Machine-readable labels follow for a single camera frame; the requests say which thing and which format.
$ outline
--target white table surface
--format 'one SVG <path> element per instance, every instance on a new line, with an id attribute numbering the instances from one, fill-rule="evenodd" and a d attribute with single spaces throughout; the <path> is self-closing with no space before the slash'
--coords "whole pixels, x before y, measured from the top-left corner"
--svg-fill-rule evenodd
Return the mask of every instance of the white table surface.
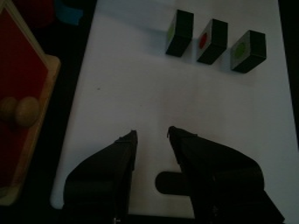
<path id="1" fill-rule="evenodd" d="M 193 39 L 181 58 L 164 54 L 176 9 L 193 13 Z M 229 49 L 213 65 L 196 62 L 210 18 L 228 22 L 228 48 L 246 30 L 265 34 L 266 60 L 246 74 L 229 71 Z M 154 189 L 158 172 L 180 170 L 169 126 L 197 133 L 253 158 L 265 192 L 299 223 L 299 152 L 277 1 L 98 0 L 78 76 L 50 204 L 62 206 L 75 165 L 137 131 L 129 213 L 192 217 L 188 197 Z"/>

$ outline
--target black block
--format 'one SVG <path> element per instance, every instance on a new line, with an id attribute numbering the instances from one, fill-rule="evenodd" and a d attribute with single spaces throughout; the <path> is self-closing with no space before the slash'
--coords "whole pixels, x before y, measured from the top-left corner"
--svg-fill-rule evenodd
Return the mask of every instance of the black block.
<path id="1" fill-rule="evenodd" d="M 230 70 L 245 74 L 266 59 L 266 37 L 257 31 L 246 31 L 230 47 Z"/>
<path id="2" fill-rule="evenodd" d="M 197 45 L 197 61 L 210 65 L 228 46 L 228 23 L 212 19 L 204 28 Z"/>
<path id="3" fill-rule="evenodd" d="M 181 57 L 192 41 L 193 14 L 177 10 L 166 32 L 165 54 Z"/>

